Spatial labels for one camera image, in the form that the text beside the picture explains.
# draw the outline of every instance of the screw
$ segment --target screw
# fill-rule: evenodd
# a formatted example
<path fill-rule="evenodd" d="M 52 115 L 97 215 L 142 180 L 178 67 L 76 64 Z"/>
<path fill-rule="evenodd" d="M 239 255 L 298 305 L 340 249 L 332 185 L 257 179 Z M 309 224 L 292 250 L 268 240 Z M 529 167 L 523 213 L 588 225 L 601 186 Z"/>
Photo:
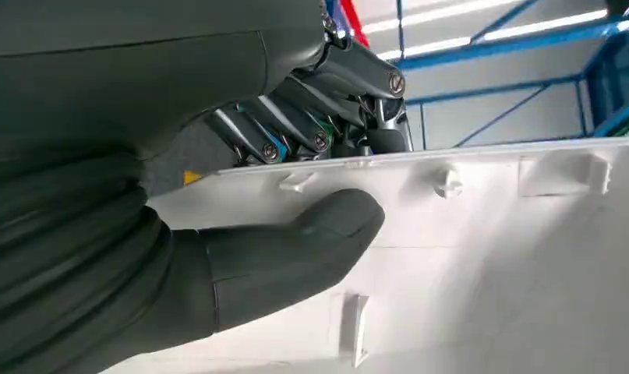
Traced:
<path fill-rule="evenodd" d="M 267 162 L 275 162 L 280 158 L 280 151 L 273 143 L 264 144 L 261 153 Z"/>
<path fill-rule="evenodd" d="M 393 94 L 401 94 L 406 88 L 406 79 L 400 72 L 390 73 L 390 90 Z"/>
<path fill-rule="evenodd" d="M 318 151 L 324 151 L 328 148 L 328 134 L 319 131 L 314 135 L 314 146 Z"/>

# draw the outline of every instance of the ceiling light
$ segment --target ceiling light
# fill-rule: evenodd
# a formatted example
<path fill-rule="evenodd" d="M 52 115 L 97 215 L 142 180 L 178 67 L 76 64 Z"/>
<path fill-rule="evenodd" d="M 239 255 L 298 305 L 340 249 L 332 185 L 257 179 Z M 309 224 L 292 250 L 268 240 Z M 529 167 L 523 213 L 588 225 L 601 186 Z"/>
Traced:
<path fill-rule="evenodd" d="M 392 30 L 399 27 L 399 19 L 389 19 L 388 21 L 381 21 L 376 23 L 370 23 L 362 27 L 362 32 L 365 34 L 377 33 L 379 31 Z"/>
<path fill-rule="evenodd" d="M 404 26 L 417 25 L 419 23 L 435 21 L 436 19 L 443 19 L 448 17 L 460 16 L 461 14 L 477 12 L 479 10 L 495 8 L 500 5 L 510 4 L 512 2 L 519 2 L 521 0 L 475 0 L 473 2 L 465 2 L 459 5 L 452 5 L 446 8 L 435 9 L 430 12 L 424 12 L 414 14 L 412 16 L 406 16 L 401 20 L 401 24 Z"/>
<path fill-rule="evenodd" d="M 404 56 L 410 57 L 414 55 L 421 55 L 424 53 L 430 53 L 435 51 L 444 51 L 446 49 L 463 47 L 470 44 L 470 37 L 456 37 L 454 39 L 447 39 L 446 41 L 437 41 L 434 43 L 422 44 L 415 47 L 404 49 Z"/>
<path fill-rule="evenodd" d="M 420 23 L 434 21 L 436 19 L 460 16 L 462 14 L 477 12 L 479 10 L 490 9 L 519 1 L 521 0 L 474 0 L 472 2 L 466 2 L 460 5 L 452 5 L 445 8 L 434 9 L 428 12 L 414 14 L 412 16 L 406 16 L 402 19 L 401 24 L 403 26 L 416 25 Z M 379 31 L 396 29 L 398 27 L 398 19 L 389 19 L 387 21 L 367 24 L 362 28 L 362 32 L 365 34 L 371 34 L 377 33 Z"/>
<path fill-rule="evenodd" d="M 380 58 L 381 60 L 394 60 L 396 58 L 400 58 L 401 57 L 401 51 L 400 50 L 395 50 L 395 51 L 388 51 L 388 52 L 383 52 L 383 53 L 379 53 L 378 55 L 376 55 L 378 58 Z"/>
<path fill-rule="evenodd" d="M 484 36 L 485 41 L 495 41 L 498 39 L 505 39 L 508 37 L 517 37 L 526 34 L 538 33 L 544 30 L 556 29 L 558 27 L 571 26 L 579 23 L 586 23 L 603 19 L 608 16 L 608 10 L 598 10 L 596 12 L 589 12 L 578 14 L 576 16 L 552 19 L 550 21 L 531 23 L 525 26 L 510 27 L 508 29 L 501 29 L 493 31 Z"/>

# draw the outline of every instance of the blue metal frame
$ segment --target blue metal frame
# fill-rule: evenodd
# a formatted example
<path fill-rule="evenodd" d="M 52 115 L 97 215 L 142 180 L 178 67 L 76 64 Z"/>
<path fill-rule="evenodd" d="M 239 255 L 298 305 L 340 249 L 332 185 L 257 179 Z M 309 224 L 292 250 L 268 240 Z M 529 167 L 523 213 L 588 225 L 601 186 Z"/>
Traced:
<path fill-rule="evenodd" d="M 525 35 L 513 37 L 507 40 L 491 41 L 480 44 L 471 44 L 453 51 L 442 51 L 412 58 L 403 58 L 395 65 L 402 70 L 421 69 L 435 65 L 459 62 L 472 58 L 501 55 L 516 51 L 527 51 L 535 48 L 544 48 L 556 44 L 582 41 L 597 37 L 610 37 L 612 35 L 629 32 L 620 30 L 618 25 L 628 17 L 608 19 L 598 22 L 586 23 L 567 28 L 565 30 L 551 31 L 545 34 Z"/>
<path fill-rule="evenodd" d="M 404 19 L 404 4 L 402 0 L 397 0 L 397 19 L 399 20 L 399 51 L 401 51 L 400 58 L 404 57 L 405 41 L 404 41 L 404 25 L 401 21 Z"/>
<path fill-rule="evenodd" d="M 629 106 L 622 108 L 612 118 L 607 119 L 604 123 L 596 127 L 594 136 L 607 136 L 624 120 L 629 119 Z"/>
<path fill-rule="evenodd" d="M 463 139 L 461 142 L 459 142 L 456 146 L 454 146 L 454 148 L 463 146 L 464 144 L 466 144 L 468 141 L 470 141 L 472 138 L 474 138 L 475 136 L 477 136 L 478 134 L 480 134 L 481 132 L 484 132 L 485 130 L 487 130 L 489 127 L 495 125 L 496 123 L 500 122 L 503 118 L 507 117 L 508 115 L 510 115 L 511 113 L 515 112 L 517 109 L 519 109 L 520 107 L 522 107 L 523 105 L 527 104 L 529 101 L 531 101 L 532 99 L 534 99 L 535 97 L 539 96 L 543 91 L 547 90 L 548 87 L 550 87 L 550 85 L 546 85 L 543 86 L 541 88 L 539 88 L 537 91 L 535 91 L 534 93 L 530 94 L 529 96 L 527 96 L 525 99 L 519 101 L 515 106 L 507 109 L 507 111 L 505 111 L 503 114 L 498 115 L 497 117 L 495 117 L 494 119 L 492 119 L 489 123 L 487 123 L 486 125 L 480 127 L 479 129 L 475 130 L 472 134 L 468 135 L 465 137 L 465 139 Z"/>
<path fill-rule="evenodd" d="M 422 149 L 426 149 L 426 127 L 424 126 L 424 105 L 419 105 L 419 120 L 422 124 Z"/>
<path fill-rule="evenodd" d="M 502 26 L 506 25 L 509 21 L 516 18 L 518 15 L 523 13 L 529 7 L 533 6 L 538 0 L 523 0 L 520 4 L 516 5 L 512 10 L 505 13 L 504 16 L 501 16 L 495 22 L 491 23 L 484 30 L 479 31 L 472 39 L 470 40 L 470 44 L 475 44 L 478 41 L 481 41 L 485 35 L 495 30 L 500 29 Z"/>
<path fill-rule="evenodd" d="M 587 136 L 587 121 L 585 120 L 585 105 L 582 100 L 581 80 L 574 82 L 576 86 L 576 100 L 578 101 L 578 117 L 581 120 L 581 131 L 583 136 Z"/>
<path fill-rule="evenodd" d="M 431 103 L 436 103 L 436 102 L 441 102 L 441 101 L 467 99 L 467 98 L 475 97 L 475 96 L 501 94 L 504 92 L 511 92 L 511 91 L 518 91 L 518 90 L 530 90 L 533 88 L 540 88 L 543 86 L 554 86 L 558 84 L 574 83 L 574 82 L 579 81 L 580 78 L 581 77 L 579 75 L 561 76 L 560 78 L 506 84 L 504 86 L 480 88 L 477 90 L 466 90 L 466 91 L 458 91 L 458 92 L 453 92 L 453 93 L 442 93 L 440 95 L 420 97 L 417 99 L 406 100 L 406 105 L 431 104 Z"/>
<path fill-rule="evenodd" d="M 526 97 L 523 101 L 520 101 L 512 108 L 506 110 L 503 114 L 495 117 L 491 122 L 474 131 L 472 134 L 459 142 L 459 144 L 457 144 L 456 146 L 463 146 L 475 136 L 483 131 L 486 131 L 488 128 L 506 118 L 509 114 L 518 110 L 520 107 L 527 104 L 529 101 L 539 96 L 546 89 L 554 85 L 572 83 L 574 84 L 576 98 L 578 101 L 578 117 L 580 122 L 581 134 L 578 136 L 565 136 L 561 138 L 557 137 L 548 139 L 534 139 L 531 140 L 532 142 L 549 141 L 555 139 L 577 139 L 586 136 L 605 136 L 610 133 L 610 131 L 612 131 L 616 126 L 618 126 L 624 119 L 629 117 L 629 105 L 624 106 L 624 103 L 629 103 L 629 95 L 625 96 L 622 92 L 623 87 L 620 86 L 621 81 L 624 80 L 624 77 L 629 76 L 629 67 L 624 68 L 622 65 L 615 63 L 615 61 L 610 61 L 609 58 L 606 58 L 606 56 L 610 56 L 611 54 L 615 55 L 615 51 L 618 51 L 620 48 L 622 48 L 622 37 L 624 39 L 629 39 L 629 26 L 623 23 L 624 21 L 629 21 L 629 9 L 621 17 L 602 19 L 595 22 L 578 24 L 575 26 L 569 26 L 549 32 L 528 34 L 520 37 L 512 37 L 498 41 L 486 41 L 484 37 L 488 33 L 499 30 L 501 27 L 509 23 L 515 17 L 522 14 L 526 9 L 533 6 L 538 1 L 522 0 L 522 2 L 518 3 L 514 8 L 510 9 L 499 19 L 495 20 L 492 24 L 485 27 L 483 30 L 474 35 L 471 38 L 469 45 L 452 50 L 433 52 L 426 55 L 419 55 L 407 58 L 404 55 L 405 37 L 404 28 L 402 25 L 402 20 L 404 18 L 403 0 L 395 1 L 397 4 L 397 16 L 399 22 L 398 36 L 401 57 L 396 61 L 393 61 L 393 63 L 402 70 L 422 69 L 430 66 L 459 62 L 472 58 L 500 55 L 516 51 L 526 51 L 535 48 L 545 48 L 557 44 L 569 43 L 573 41 L 582 41 L 597 37 L 606 37 L 606 43 L 604 43 L 604 45 L 592 57 L 592 59 L 586 65 L 583 71 L 578 74 L 539 81 L 520 82 L 503 86 L 493 86 L 476 90 L 464 90 L 453 93 L 443 93 L 407 100 L 407 105 L 419 106 L 420 119 L 422 121 L 422 141 L 425 149 L 426 134 L 424 129 L 424 105 L 441 101 L 452 101 L 469 97 L 477 97 L 481 95 L 511 92 L 516 90 L 536 89 L 534 93 Z M 605 79 L 594 79 L 595 76 L 605 76 Z M 581 89 L 581 83 L 583 81 L 586 81 L 588 84 L 589 100 L 591 105 L 591 107 L 589 108 L 589 113 L 591 113 L 592 118 L 595 119 L 594 131 L 588 129 L 585 119 L 586 108 L 585 104 L 583 103 Z M 607 105 L 606 102 L 604 102 L 605 100 L 602 101 L 601 98 L 595 94 L 599 91 L 610 93 L 610 105 Z M 612 118 L 607 118 L 607 115 L 611 114 L 610 110 L 614 112 L 614 116 Z M 605 121 L 596 121 L 597 118 L 604 117 L 607 118 L 605 119 Z"/>

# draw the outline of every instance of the white plastic panel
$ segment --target white plastic panel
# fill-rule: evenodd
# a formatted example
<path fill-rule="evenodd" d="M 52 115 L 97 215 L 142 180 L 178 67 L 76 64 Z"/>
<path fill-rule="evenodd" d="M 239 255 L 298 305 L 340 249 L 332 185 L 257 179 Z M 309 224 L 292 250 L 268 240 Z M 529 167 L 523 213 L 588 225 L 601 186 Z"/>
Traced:
<path fill-rule="evenodd" d="M 585 178 L 597 160 L 610 166 L 605 195 Z M 463 191 L 443 199 L 433 187 L 450 166 Z M 279 187 L 303 172 L 315 178 L 301 192 Z M 519 193 L 533 181 L 564 193 Z M 341 284 L 108 373 L 629 373 L 629 139 L 224 171 L 150 205 L 173 228 L 280 222 L 347 187 L 387 219 Z M 346 295 L 370 299 L 357 369 L 340 352 Z"/>

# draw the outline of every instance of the black sleeve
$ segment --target black sleeve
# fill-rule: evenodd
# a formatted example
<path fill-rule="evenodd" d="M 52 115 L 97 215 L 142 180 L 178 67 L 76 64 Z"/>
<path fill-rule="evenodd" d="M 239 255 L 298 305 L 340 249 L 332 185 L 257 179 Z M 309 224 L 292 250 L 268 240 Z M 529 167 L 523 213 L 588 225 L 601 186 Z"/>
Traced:
<path fill-rule="evenodd" d="M 206 252 L 144 206 L 141 174 L 126 153 L 0 162 L 0 373 L 95 373 L 213 332 Z"/>
<path fill-rule="evenodd" d="M 129 153 L 0 162 L 0 374 L 95 374 L 335 285 L 383 223 L 342 190 L 284 225 L 171 231 Z"/>

